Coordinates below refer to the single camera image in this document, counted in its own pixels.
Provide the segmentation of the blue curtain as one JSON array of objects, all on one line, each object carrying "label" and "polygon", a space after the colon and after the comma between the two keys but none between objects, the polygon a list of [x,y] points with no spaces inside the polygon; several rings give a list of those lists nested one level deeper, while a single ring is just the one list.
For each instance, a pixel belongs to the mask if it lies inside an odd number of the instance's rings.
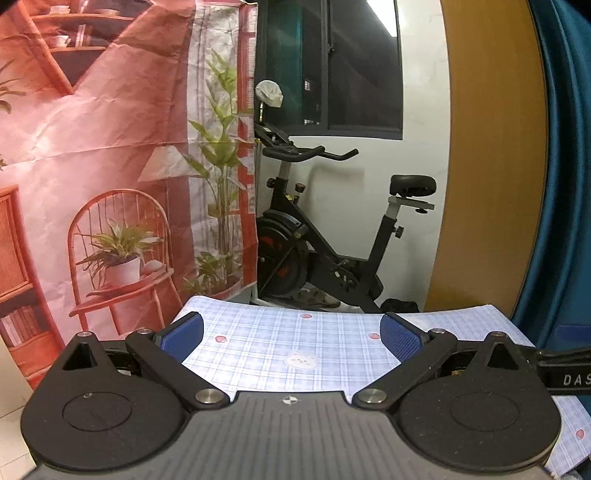
[{"label": "blue curtain", "polygon": [[549,120],[544,200],[514,323],[537,346],[590,343],[590,19],[571,1],[530,4]]}]

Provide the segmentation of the blue plaid tablecloth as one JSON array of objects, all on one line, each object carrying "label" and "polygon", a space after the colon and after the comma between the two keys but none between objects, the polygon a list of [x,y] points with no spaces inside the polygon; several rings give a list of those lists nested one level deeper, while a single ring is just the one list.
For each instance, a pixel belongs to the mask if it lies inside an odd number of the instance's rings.
[{"label": "blue plaid tablecloth", "polygon": [[[174,318],[204,319],[204,339],[183,365],[235,398],[238,391],[353,393],[400,361],[381,342],[382,315],[312,312],[191,297]],[[504,331],[533,345],[492,305],[403,314],[424,331],[444,328],[459,340],[484,340]],[[590,415],[573,397],[554,397],[562,417],[560,438],[546,464],[562,476],[590,458]]]}]

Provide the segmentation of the sandal on floor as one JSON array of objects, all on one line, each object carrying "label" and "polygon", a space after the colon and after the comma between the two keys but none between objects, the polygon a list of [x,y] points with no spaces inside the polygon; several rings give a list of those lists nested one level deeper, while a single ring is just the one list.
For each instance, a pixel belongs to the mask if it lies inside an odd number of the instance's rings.
[{"label": "sandal on floor", "polygon": [[339,299],[326,294],[317,287],[303,288],[288,299],[294,305],[305,309],[335,309],[341,306]]}]

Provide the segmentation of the printed pink backdrop cloth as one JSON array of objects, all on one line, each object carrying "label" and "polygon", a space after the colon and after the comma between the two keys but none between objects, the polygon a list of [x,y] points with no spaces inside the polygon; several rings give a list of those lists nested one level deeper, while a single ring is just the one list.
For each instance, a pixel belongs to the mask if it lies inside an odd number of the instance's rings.
[{"label": "printed pink backdrop cloth", "polygon": [[36,387],[80,330],[256,282],[256,4],[1,5],[1,339]]}]

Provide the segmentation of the dark window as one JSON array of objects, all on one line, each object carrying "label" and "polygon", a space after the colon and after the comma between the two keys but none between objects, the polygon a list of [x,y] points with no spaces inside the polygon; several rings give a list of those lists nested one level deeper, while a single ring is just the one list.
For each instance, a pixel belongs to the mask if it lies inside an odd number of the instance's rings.
[{"label": "dark window", "polygon": [[394,0],[260,1],[256,80],[283,104],[264,117],[290,135],[400,140],[404,87]]}]

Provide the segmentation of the wooden board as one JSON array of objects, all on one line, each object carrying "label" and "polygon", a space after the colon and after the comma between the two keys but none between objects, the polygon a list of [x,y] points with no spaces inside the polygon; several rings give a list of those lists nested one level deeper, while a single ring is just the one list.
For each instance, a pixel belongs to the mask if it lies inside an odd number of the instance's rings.
[{"label": "wooden board", "polygon": [[429,311],[517,305],[544,197],[548,119],[526,1],[445,1],[451,90],[448,184]]}]

